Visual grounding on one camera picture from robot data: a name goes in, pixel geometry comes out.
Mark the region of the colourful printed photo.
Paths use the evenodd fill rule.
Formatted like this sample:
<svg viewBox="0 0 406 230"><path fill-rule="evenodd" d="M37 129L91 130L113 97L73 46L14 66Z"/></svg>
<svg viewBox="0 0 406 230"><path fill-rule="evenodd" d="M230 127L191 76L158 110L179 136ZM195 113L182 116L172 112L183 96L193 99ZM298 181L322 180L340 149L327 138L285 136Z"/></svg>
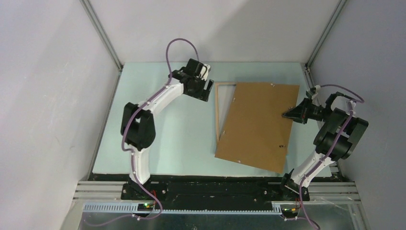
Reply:
<svg viewBox="0 0 406 230"><path fill-rule="evenodd" d="M233 95L236 85L219 85L218 86L218 118L219 118L219 131L220 134L223 132L224 123L231 102L233 101Z"/></svg>

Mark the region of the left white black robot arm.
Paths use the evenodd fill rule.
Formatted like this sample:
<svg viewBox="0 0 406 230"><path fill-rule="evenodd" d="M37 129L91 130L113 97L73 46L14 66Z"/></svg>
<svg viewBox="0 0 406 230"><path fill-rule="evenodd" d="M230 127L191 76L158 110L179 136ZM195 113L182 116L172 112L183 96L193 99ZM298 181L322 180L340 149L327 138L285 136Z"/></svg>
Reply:
<svg viewBox="0 0 406 230"><path fill-rule="evenodd" d="M207 102L214 85L208 78L211 66L189 59L185 67L169 73L164 86L144 102L124 106L121 134L122 149L131 153L130 179L137 182L133 194L139 199L151 195L149 150L156 137L155 117L181 95Z"/></svg>

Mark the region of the brown cardboard backing board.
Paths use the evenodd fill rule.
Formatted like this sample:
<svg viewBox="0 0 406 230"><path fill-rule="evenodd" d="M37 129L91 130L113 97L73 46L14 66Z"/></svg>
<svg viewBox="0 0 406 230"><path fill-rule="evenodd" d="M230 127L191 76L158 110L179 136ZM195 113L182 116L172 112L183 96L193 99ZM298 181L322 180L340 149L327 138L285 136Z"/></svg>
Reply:
<svg viewBox="0 0 406 230"><path fill-rule="evenodd" d="M282 114L296 106L298 85L238 82L215 157L282 173L293 122Z"/></svg>

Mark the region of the wooden picture frame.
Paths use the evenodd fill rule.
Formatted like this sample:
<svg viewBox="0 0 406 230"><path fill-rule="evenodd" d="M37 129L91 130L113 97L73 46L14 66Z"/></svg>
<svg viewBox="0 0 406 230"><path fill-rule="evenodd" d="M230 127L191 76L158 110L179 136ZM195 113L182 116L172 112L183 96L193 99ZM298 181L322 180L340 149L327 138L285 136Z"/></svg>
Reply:
<svg viewBox="0 0 406 230"><path fill-rule="evenodd" d="M222 85L222 84L225 84L225 85L229 85L229 84L231 84L231 85L236 85L237 84L237 82L215 82L214 83L214 90L215 90L215 94L214 94L214 98L215 98L215 100L214 100L214 103L215 103L215 122L216 122L216 124L215 124L215 130L216 130L216 142L218 142L219 140L220 140L220 137L221 137L221 135L223 134L223 132L220 134L220 131L219 131L219 118L218 118L218 101L217 101L217 99L218 99L218 86L219 85Z"/></svg>

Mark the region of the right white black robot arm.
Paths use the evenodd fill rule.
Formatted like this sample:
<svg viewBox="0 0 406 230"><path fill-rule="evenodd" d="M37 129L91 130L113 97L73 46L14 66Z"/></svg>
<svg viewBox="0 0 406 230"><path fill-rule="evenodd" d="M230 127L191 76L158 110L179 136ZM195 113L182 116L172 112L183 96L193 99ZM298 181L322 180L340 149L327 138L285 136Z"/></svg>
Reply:
<svg viewBox="0 0 406 230"><path fill-rule="evenodd" d="M324 168L340 159L347 159L354 151L369 122L356 117L355 99L336 92L326 100L325 106L315 105L311 98L304 98L296 107L282 114L300 124L309 119L322 121L313 144L315 150L297 168L286 173L279 186L279 196L291 200L307 188Z"/></svg>

